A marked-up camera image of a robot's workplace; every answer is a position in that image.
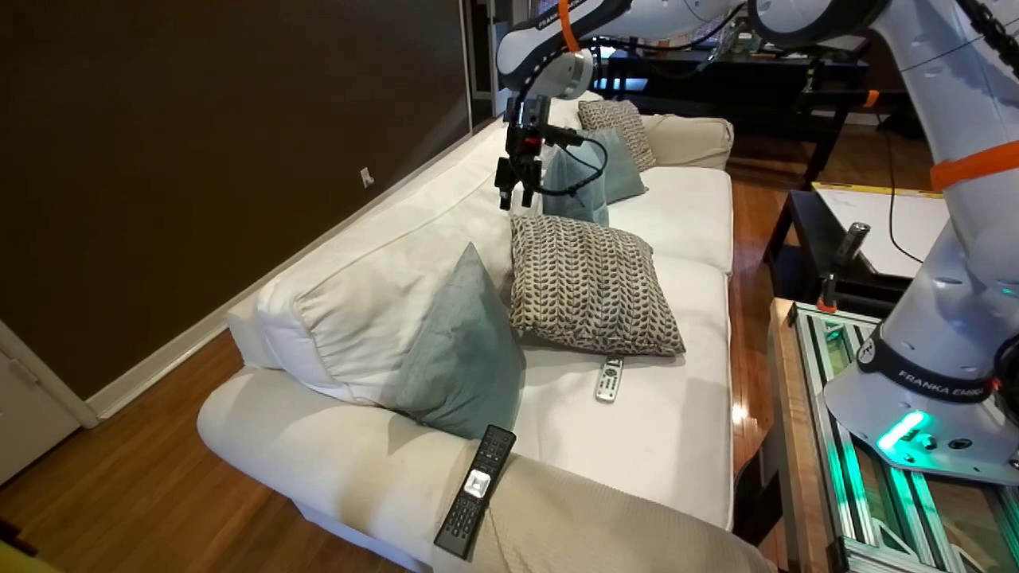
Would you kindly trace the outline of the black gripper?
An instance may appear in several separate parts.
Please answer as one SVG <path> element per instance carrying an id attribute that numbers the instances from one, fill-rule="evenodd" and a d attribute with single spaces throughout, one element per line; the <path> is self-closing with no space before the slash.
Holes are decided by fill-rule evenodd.
<path id="1" fill-rule="evenodd" d="M 515 96 L 507 111 L 507 143 L 497 159 L 494 184 L 500 207 L 514 204 L 514 191 L 523 191 L 523 204 L 541 196 L 541 147 L 580 147 L 584 137 L 572 129 L 553 129 L 547 121 L 547 96 Z"/>

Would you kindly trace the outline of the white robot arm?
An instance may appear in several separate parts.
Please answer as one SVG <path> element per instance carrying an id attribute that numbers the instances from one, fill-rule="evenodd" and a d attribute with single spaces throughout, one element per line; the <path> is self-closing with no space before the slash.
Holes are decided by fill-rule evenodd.
<path id="1" fill-rule="evenodd" d="M 1003 376 L 1019 338 L 1019 0 L 558 0 L 500 43 L 510 134 L 541 134 L 546 104 L 589 86 L 589 43 L 688 43 L 736 6 L 779 47 L 880 31 L 946 199 L 931 256 L 825 408 L 896 469 L 1019 484 Z"/>

